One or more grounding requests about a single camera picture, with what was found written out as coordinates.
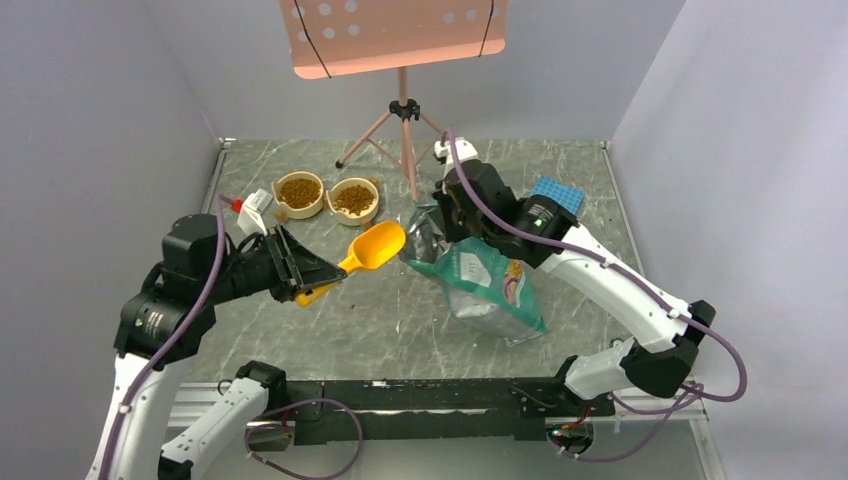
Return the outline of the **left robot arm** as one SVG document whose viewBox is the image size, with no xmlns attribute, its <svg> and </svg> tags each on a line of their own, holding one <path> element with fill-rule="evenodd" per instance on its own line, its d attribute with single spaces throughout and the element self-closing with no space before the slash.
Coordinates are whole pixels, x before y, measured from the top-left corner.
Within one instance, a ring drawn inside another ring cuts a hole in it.
<svg viewBox="0 0 848 480">
<path fill-rule="evenodd" d="M 212 214 L 178 219 L 162 254 L 120 312 L 112 399 L 91 479 L 199 479 L 249 422 L 279 417 L 291 401 L 286 374 L 251 361 L 198 420 L 174 438 L 166 435 L 218 305 L 261 292 L 290 302 L 345 277 L 280 226 L 253 247 L 234 247 L 222 218 Z"/>
</svg>

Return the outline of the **yellow plastic food scoop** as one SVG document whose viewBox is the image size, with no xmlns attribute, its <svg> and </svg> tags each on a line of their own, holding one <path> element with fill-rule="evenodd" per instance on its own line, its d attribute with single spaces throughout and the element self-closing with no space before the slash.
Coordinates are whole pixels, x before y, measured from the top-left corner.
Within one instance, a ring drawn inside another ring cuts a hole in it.
<svg viewBox="0 0 848 480">
<path fill-rule="evenodd" d="M 346 256 L 335 264 L 345 270 L 346 278 L 359 271 L 373 271 L 396 256 L 405 242 L 403 227 L 395 221 L 384 221 L 358 235 L 347 248 Z M 313 302 L 295 303 L 306 307 Z"/>
</svg>

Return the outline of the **green pet food bag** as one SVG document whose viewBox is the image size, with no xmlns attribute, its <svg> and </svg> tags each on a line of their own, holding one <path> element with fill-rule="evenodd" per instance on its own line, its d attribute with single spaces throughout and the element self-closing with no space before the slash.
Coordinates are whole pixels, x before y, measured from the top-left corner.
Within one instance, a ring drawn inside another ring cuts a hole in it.
<svg viewBox="0 0 848 480">
<path fill-rule="evenodd" d="M 449 242 L 434 203 L 413 209 L 399 259 L 441 287 L 455 318 L 509 346 L 547 331 L 523 264 L 473 237 Z"/>
</svg>

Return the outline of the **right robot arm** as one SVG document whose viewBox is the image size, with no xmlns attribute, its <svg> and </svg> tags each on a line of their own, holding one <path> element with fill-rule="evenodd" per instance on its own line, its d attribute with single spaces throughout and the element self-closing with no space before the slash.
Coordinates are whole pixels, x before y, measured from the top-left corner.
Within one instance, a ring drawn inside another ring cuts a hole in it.
<svg viewBox="0 0 848 480">
<path fill-rule="evenodd" d="M 715 310 L 663 294 L 601 245 L 575 215 L 544 195 L 517 198 L 496 169 L 478 159 L 447 162 L 433 194 L 447 241 L 475 238 L 501 255 L 573 286 L 618 320 L 629 338 L 567 359 L 551 390 L 554 407 L 576 415 L 590 400 L 635 387 L 672 397 L 689 376 Z"/>
</svg>

